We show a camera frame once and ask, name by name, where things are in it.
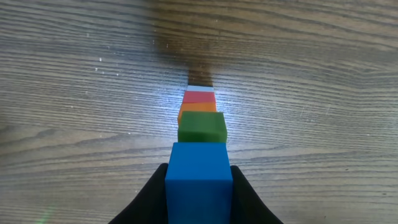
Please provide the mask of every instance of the wooden surface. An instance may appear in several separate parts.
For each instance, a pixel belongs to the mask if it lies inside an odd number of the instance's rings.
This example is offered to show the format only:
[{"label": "wooden surface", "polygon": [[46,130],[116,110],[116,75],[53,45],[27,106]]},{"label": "wooden surface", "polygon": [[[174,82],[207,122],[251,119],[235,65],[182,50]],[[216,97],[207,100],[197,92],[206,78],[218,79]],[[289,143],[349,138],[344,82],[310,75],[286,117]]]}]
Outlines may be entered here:
[{"label": "wooden surface", "polygon": [[398,223],[395,0],[0,0],[0,223],[107,223],[213,82],[285,223]]}]

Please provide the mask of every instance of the block tower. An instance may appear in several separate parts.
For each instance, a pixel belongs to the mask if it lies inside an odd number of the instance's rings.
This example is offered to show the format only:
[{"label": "block tower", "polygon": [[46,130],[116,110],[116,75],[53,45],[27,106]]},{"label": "block tower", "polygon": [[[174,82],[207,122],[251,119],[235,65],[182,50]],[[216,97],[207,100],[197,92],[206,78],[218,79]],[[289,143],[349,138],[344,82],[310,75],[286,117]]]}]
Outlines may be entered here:
[{"label": "block tower", "polygon": [[228,224],[233,179],[212,86],[189,85],[165,178],[169,224]]}]

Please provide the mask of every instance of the blue block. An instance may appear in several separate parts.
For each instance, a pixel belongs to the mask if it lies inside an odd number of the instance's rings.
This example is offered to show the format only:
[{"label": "blue block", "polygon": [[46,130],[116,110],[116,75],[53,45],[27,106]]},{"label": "blue block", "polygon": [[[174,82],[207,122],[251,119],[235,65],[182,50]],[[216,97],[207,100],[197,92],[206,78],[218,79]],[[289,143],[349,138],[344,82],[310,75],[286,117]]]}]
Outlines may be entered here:
[{"label": "blue block", "polygon": [[169,224],[229,224],[232,186],[225,143],[174,143],[165,178]]}]

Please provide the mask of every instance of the green block top face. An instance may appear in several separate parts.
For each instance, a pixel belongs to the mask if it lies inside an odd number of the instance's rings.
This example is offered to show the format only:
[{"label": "green block top face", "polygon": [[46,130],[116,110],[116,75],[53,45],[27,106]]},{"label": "green block top face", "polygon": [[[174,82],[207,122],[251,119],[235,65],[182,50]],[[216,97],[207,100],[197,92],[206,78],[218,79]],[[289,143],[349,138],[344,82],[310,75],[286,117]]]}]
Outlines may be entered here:
[{"label": "green block top face", "polygon": [[179,142],[223,142],[227,131],[220,112],[184,111],[178,127]]}]

